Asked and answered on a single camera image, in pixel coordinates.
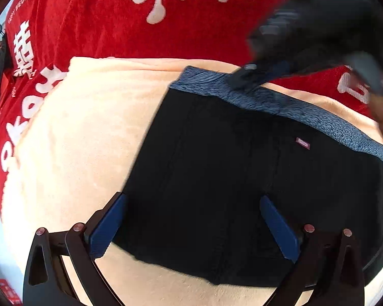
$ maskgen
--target red towel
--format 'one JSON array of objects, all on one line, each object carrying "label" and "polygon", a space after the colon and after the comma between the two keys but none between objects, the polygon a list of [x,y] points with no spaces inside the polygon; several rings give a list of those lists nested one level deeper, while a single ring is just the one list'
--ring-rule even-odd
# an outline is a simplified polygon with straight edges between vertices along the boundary
[{"label": "red towel", "polygon": [[[6,21],[15,85],[0,108],[0,207],[6,159],[70,58],[250,60],[245,39],[282,0],[14,0]],[[367,113],[345,86],[345,67],[275,81]]]}]

